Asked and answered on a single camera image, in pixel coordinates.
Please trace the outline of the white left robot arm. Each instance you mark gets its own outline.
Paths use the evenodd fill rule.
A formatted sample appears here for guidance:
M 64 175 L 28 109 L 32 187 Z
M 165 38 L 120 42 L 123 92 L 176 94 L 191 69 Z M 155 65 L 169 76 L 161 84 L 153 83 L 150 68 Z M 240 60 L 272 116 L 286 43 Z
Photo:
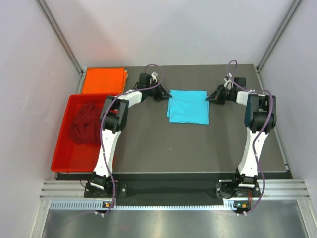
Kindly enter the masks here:
M 158 74 L 141 73 L 134 87 L 117 96 L 106 97 L 100 122 L 101 147 L 91 179 L 86 186 L 89 191 L 105 197 L 115 194 L 113 159 L 118 139 L 127 124 L 128 110 L 152 97 L 155 101 L 170 99 L 172 96 L 157 79 Z

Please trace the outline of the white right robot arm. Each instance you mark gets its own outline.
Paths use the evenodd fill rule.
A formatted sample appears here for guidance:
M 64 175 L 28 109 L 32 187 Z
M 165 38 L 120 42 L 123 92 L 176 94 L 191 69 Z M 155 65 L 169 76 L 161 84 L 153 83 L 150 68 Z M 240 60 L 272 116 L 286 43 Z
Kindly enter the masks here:
M 233 180 L 216 183 L 217 195 L 229 199 L 244 196 L 257 189 L 262 148 L 276 126 L 277 115 L 276 97 L 270 91 L 248 90 L 245 78 L 232 78 L 230 73 L 225 76 L 224 81 L 206 101 L 218 105 L 232 101 L 245 106 L 244 125 L 247 130 L 245 149 Z

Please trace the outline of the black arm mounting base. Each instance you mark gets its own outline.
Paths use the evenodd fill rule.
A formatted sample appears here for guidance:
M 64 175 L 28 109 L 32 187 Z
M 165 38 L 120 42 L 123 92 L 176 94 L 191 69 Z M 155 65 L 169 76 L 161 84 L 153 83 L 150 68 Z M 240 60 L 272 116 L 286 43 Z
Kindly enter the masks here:
M 85 198 L 116 199 L 117 206 L 220 205 L 224 198 L 258 198 L 260 188 L 235 188 L 234 173 L 114 173 L 106 189 L 86 183 Z

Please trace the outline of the light blue t shirt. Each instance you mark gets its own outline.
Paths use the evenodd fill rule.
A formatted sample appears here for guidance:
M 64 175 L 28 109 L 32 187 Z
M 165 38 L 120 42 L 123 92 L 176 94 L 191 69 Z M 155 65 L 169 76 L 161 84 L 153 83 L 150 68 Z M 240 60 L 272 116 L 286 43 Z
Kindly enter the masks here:
M 171 90 L 167 117 L 170 123 L 209 125 L 207 91 Z

